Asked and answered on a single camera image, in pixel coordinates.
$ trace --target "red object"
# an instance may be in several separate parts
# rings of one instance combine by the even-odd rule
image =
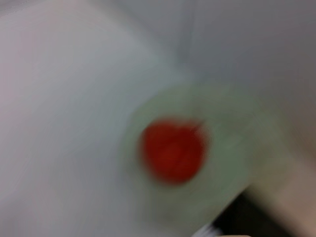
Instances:
[[[200,124],[175,119],[151,123],[141,137],[141,152],[150,172],[170,184],[189,181],[199,171],[208,138]]]

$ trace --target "white wall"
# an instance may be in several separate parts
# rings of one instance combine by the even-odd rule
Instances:
[[[168,236],[137,226],[118,172],[128,116],[185,81],[89,2],[0,18],[2,237]]]

